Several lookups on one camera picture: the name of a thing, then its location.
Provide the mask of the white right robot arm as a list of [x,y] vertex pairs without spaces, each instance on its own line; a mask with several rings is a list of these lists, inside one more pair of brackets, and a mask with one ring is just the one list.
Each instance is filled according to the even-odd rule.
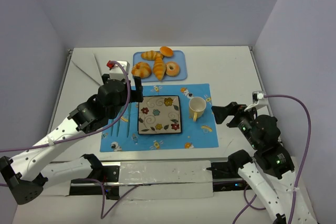
[[213,106],[215,122],[229,116],[228,128],[238,128],[255,150],[251,157],[239,150],[228,157],[229,171],[239,175],[254,191],[273,223],[317,223],[296,184],[297,172],[288,151],[278,141],[277,119],[257,115],[255,108],[232,102]]

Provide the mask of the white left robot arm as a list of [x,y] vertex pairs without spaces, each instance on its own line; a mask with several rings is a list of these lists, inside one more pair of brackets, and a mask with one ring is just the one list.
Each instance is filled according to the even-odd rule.
[[102,180],[103,165],[93,154],[83,154],[71,162],[50,162],[79,140],[106,130],[109,121],[117,122],[129,103],[143,101],[141,79],[134,81],[135,90],[131,90],[127,80],[106,79],[97,94],[78,105],[34,146],[13,157],[1,157],[1,175],[18,205],[31,202],[56,184]]

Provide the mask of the long striped croissant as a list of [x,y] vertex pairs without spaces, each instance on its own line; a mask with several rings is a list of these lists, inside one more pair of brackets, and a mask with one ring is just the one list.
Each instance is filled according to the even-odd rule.
[[164,63],[163,59],[161,58],[155,59],[152,72],[159,81],[163,80],[163,77],[166,72],[166,64]]

